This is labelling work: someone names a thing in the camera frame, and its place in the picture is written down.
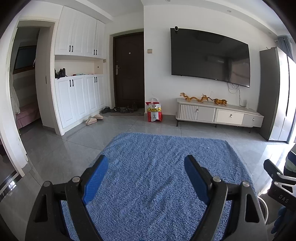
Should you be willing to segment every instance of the tv cabinet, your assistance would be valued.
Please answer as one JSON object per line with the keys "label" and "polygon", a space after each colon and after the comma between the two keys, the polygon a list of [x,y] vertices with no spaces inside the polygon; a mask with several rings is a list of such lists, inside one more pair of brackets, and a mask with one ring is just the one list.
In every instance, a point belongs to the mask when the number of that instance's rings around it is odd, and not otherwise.
{"label": "tv cabinet", "polygon": [[193,121],[245,127],[261,127],[263,116],[258,112],[235,105],[216,105],[212,101],[203,103],[177,98],[177,126],[179,121]]}

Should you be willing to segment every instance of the pink bed skirt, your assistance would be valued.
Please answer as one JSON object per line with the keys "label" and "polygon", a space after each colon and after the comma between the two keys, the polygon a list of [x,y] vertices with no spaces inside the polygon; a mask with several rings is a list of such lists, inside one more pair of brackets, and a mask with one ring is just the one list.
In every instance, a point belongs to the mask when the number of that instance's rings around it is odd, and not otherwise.
{"label": "pink bed skirt", "polygon": [[17,116],[18,129],[32,123],[40,118],[38,103],[31,103],[20,107],[20,113]]}

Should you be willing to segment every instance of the refrigerator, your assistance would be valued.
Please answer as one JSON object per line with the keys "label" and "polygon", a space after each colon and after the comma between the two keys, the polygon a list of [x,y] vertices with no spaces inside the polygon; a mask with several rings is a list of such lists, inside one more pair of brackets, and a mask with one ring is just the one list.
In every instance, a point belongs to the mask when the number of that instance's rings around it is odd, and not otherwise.
{"label": "refrigerator", "polygon": [[278,47],[260,51],[261,83],[257,111],[266,140],[294,141],[296,63]]}

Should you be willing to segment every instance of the red and white bag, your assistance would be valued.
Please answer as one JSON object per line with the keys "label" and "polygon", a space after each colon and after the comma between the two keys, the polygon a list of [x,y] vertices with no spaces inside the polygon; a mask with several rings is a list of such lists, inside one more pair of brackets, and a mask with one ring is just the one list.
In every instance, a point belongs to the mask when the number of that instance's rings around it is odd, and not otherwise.
{"label": "red and white bag", "polygon": [[153,98],[151,102],[146,102],[146,105],[148,105],[147,114],[148,114],[148,122],[152,121],[162,121],[163,115],[161,113],[161,105],[158,102],[156,98]]}

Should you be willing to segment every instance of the flat screen tv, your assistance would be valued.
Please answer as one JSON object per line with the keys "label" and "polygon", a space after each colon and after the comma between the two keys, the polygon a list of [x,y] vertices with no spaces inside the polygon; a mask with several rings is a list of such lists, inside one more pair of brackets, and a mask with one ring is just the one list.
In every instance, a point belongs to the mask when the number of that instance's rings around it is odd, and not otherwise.
{"label": "flat screen tv", "polygon": [[250,87],[249,46],[205,31],[170,29],[172,75],[193,76]]}

